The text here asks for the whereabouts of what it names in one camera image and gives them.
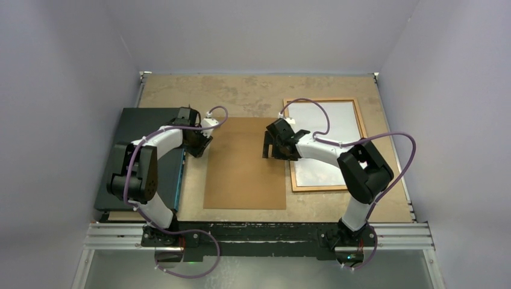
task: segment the wooden table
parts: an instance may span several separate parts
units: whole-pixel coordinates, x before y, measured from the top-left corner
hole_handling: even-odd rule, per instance
[[[368,135],[387,131],[380,95],[372,76],[151,75],[140,107],[191,105],[204,112],[221,104],[229,109],[230,116],[276,117],[282,109],[283,99],[298,97],[356,98]],[[221,116],[221,111],[215,112],[215,116]],[[382,138],[374,143],[397,175],[390,139]],[[206,151],[202,158],[187,158],[178,213],[180,220],[336,222],[348,205],[350,195],[347,192],[291,192],[290,171],[286,166],[286,210],[205,210],[202,204],[207,156]],[[370,221],[412,221],[402,182],[382,199]]]

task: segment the brown cardboard sheet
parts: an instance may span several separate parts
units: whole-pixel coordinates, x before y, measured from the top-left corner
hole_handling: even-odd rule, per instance
[[[274,120],[229,117],[213,131],[205,209],[286,209],[285,162],[262,158],[266,126]]]

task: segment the white board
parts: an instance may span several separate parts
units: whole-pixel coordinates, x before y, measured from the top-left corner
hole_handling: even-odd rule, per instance
[[[362,137],[353,101],[322,101],[321,106],[330,118],[330,132],[325,138],[342,142],[360,140]],[[309,102],[295,102],[287,107],[288,115],[295,119],[295,130],[306,129],[311,133],[324,132],[327,121],[323,112]],[[326,187],[346,185],[339,168],[317,160],[300,159],[291,162],[294,166],[296,186]]]

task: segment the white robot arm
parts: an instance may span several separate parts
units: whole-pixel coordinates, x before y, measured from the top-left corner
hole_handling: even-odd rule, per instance
[[[185,145],[187,152],[194,157],[200,157],[213,139],[211,134],[213,128],[218,126],[218,121],[206,117],[200,123],[201,130],[197,130],[195,129],[197,115],[197,111],[183,107],[170,125],[164,125],[158,129],[159,134],[150,139],[141,138],[131,143],[118,143],[114,146],[112,160],[109,161],[111,180],[107,183],[107,190],[123,200],[127,163],[130,161],[134,148],[142,142],[129,181],[128,202],[135,208],[140,208],[152,221],[148,224],[149,226],[167,229],[174,218],[174,212],[163,203],[156,190],[158,187],[157,161],[181,145]]]
[[[392,181],[393,172],[372,142],[349,149],[321,143],[305,130],[295,133],[290,119],[280,118],[266,127],[263,158],[298,161],[311,158],[340,169],[351,195],[348,208],[339,220],[339,229],[346,235],[357,235],[367,224],[371,206]]]

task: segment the white wall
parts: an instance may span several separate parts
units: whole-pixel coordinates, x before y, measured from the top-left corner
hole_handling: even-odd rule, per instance
[[[418,0],[107,0],[139,70],[379,71]]]
[[[510,1],[421,0],[378,80],[448,288],[511,284],[510,69]]]
[[[0,1],[0,280],[70,288],[137,70],[104,1]]]

